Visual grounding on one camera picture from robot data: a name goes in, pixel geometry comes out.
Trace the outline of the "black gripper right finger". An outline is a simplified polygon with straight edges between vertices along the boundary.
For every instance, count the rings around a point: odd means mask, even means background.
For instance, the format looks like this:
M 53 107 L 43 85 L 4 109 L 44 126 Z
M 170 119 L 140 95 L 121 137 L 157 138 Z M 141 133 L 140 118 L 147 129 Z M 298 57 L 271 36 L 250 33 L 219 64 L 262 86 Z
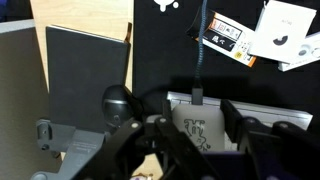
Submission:
M 269 127 L 226 99 L 220 109 L 225 132 L 250 157 L 258 180 L 320 180 L 320 142 L 310 132 L 288 121 Z

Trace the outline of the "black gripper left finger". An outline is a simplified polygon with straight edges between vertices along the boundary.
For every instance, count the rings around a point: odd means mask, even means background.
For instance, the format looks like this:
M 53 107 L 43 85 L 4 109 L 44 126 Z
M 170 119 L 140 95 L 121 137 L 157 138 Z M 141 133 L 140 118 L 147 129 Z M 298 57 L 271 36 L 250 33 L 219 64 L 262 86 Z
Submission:
M 160 160 L 160 180 L 220 180 L 210 162 L 175 127 L 169 104 L 164 107 L 163 116 L 149 125 L 131 118 L 111 136 L 104 135 L 98 152 L 74 180 L 129 180 L 149 154 Z

